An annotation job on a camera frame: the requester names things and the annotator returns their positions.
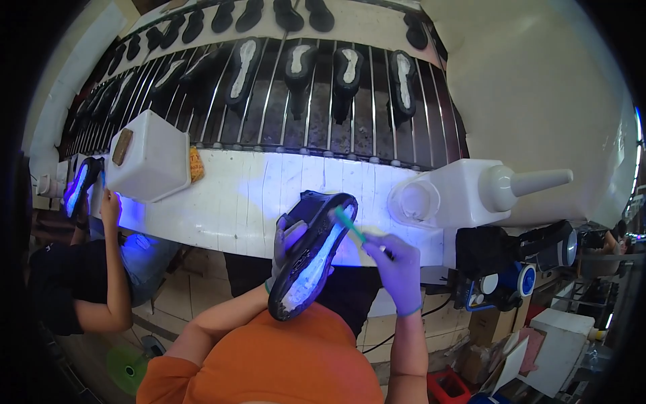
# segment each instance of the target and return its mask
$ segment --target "black pants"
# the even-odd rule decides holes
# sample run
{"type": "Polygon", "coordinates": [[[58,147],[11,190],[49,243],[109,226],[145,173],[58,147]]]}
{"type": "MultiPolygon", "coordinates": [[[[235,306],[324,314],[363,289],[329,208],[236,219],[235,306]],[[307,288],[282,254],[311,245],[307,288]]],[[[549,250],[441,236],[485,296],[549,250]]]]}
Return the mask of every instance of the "black pants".
{"type": "MultiPolygon", "coordinates": [[[[224,257],[233,297],[260,286],[271,276],[270,259],[236,254],[224,257]]],[[[381,278],[376,268],[335,266],[316,302],[339,314],[358,337],[379,288],[381,278]]]]}

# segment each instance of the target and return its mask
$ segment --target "white bottle nozzle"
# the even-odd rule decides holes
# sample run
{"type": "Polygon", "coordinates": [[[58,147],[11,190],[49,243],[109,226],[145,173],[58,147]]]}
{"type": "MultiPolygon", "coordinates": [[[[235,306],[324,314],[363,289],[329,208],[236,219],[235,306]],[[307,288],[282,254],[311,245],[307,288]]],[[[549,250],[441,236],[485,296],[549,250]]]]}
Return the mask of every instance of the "white bottle nozzle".
{"type": "Polygon", "coordinates": [[[505,165],[495,165],[481,174],[478,193],[489,212],[505,212],[516,205],[518,197],[567,184],[573,179],[569,169],[516,174],[505,165]]]}

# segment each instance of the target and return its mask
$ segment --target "white plastic box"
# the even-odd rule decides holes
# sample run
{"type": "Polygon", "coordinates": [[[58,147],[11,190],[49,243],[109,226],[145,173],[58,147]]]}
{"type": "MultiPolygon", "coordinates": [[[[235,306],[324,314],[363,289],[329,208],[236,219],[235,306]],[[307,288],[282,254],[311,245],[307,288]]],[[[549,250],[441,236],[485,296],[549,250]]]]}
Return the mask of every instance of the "white plastic box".
{"type": "Polygon", "coordinates": [[[121,131],[112,138],[105,161],[105,185],[111,191],[148,204],[191,184],[187,133],[149,109],[124,127],[133,134],[123,163],[112,162],[121,131]]]}

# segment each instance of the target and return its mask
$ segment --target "glove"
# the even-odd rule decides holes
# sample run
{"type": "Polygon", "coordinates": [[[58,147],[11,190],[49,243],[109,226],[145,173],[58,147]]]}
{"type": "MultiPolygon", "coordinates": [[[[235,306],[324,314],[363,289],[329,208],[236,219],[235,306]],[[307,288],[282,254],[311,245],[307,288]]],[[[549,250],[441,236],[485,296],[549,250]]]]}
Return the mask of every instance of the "glove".
{"type": "Polygon", "coordinates": [[[285,218],[280,218],[276,223],[276,235],[274,236],[274,258],[271,260],[271,277],[265,281],[265,289],[267,293],[271,292],[271,288],[276,282],[276,278],[280,275],[283,265],[285,264],[285,254],[307,231],[307,224],[301,220],[285,230],[287,222],[285,218]]]}
{"type": "Polygon", "coordinates": [[[362,247],[377,263],[381,283],[393,298],[397,315],[405,317],[422,308],[419,250],[392,234],[364,235],[362,247]],[[392,253],[392,260],[380,250],[381,246],[392,253]]]}

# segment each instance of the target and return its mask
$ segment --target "white plastic container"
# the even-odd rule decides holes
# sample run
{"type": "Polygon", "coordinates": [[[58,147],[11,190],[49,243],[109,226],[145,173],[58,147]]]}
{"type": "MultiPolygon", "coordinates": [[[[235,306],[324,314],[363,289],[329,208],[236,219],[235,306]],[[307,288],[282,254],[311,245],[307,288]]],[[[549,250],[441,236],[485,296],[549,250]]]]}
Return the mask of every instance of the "white plastic container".
{"type": "Polygon", "coordinates": [[[191,184],[189,135],[147,109],[130,121],[132,140],[123,163],[112,162],[121,131],[112,138],[105,160],[105,184],[142,203],[152,203],[191,184]]]}
{"type": "Polygon", "coordinates": [[[419,228],[474,228],[511,215],[518,197],[567,184],[568,169],[515,174],[499,160],[463,158],[397,184],[388,210],[419,228]]]}

